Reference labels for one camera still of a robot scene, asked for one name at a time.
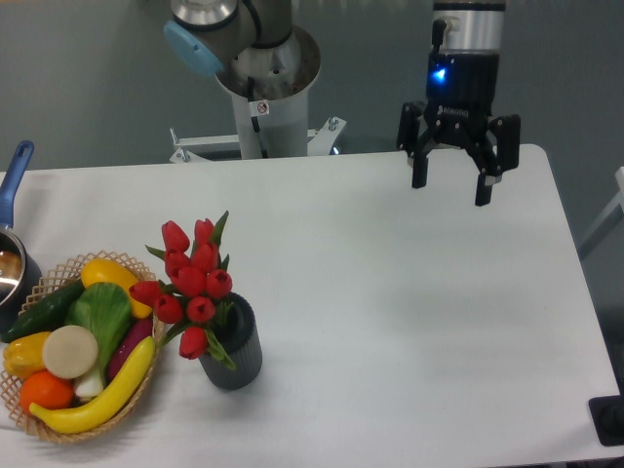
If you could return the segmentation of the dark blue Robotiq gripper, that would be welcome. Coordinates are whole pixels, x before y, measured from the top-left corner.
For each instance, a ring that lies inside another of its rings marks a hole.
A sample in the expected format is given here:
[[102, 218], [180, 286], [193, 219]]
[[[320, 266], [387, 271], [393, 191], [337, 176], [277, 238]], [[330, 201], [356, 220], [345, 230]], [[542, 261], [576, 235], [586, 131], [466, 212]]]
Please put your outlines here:
[[521, 117], [491, 118], [498, 65], [497, 53], [429, 54], [426, 103], [403, 104], [396, 141], [412, 164], [413, 188], [427, 184], [428, 154], [439, 144], [467, 149], [479, 171], [478, 207], [489, 204], [493, 186], [519, 166]]

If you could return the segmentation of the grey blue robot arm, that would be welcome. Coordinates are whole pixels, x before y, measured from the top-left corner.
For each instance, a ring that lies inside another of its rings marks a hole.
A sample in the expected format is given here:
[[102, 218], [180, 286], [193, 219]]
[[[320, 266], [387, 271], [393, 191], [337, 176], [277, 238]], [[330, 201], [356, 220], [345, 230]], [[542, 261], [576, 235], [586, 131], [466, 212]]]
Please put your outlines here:
[[[165, 38], [191, 70], [214, 77], [230, 95], [245, 159], [330, 155], [344, 122], [308, 126], [308, 93], [321, 67], [310, 34], [293, 23], [289, 1], [174, 1]], [[491, 112], [506, 5], [437, 1], [433, 5], [426, 100], [401, 110], [397, 147], [412, 186], [427, 182], [429, 153], [464, 150], [478, 172], [476, 204], [519, 164], [521, 119]]]

